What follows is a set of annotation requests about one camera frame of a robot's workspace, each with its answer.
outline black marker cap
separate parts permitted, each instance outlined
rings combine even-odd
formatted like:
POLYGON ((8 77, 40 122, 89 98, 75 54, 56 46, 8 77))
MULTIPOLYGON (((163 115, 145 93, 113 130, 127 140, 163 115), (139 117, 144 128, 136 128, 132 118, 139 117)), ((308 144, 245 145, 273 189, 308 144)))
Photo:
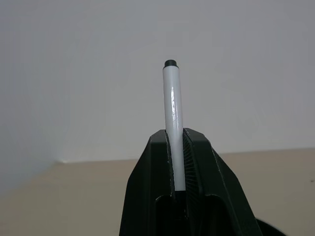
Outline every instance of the black marker cap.
POLYGON ((170 65, 178 67, 175 60, 167 60, 167 61, 164 63, 164 68, 167 67, 167 66, 170 66, 170 65))

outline beige floor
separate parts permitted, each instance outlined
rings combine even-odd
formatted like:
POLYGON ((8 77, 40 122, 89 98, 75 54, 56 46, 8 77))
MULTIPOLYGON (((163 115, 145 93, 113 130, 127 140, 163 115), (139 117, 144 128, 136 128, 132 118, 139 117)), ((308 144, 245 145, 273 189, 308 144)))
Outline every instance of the beige floor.
MULTIPOLYGON (((222 155, 255 215, 315 235, 315 149, 222 155)), ((117 236, 135 161, 58 164, 0 199, 0 236, 117 236)))

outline white marker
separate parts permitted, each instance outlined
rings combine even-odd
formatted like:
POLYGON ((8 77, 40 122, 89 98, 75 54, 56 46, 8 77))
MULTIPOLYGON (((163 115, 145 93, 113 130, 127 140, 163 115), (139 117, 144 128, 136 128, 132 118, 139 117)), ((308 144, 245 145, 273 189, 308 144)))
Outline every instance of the white marker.
POLYGON ((167 60, 163 68, 164 110, 166 133, 171 147, 175 191, 185 186, 183 153, 183 113, 179 68, 174 60, 167 60))

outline marker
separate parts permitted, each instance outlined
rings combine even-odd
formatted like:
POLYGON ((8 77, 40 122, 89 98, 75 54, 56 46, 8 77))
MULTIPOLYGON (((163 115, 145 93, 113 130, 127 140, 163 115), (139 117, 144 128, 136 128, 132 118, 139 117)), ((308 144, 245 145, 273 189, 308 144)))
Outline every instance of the marker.
POLYGON ((165 62, 163 88, 165 127, 171 147, 175 191, 185 191, 181 83, 179 68, 174 60, 165 62))

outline white wall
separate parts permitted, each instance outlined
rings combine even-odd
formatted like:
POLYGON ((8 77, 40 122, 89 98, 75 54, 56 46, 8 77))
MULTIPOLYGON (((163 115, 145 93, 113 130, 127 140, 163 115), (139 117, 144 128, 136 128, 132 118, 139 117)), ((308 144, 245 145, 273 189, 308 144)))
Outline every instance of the white wall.
POLYGON ((313 0, 3 0, 1 186, 64 161, 137 158, 184 125, 218 152, 315 147, 313 0))

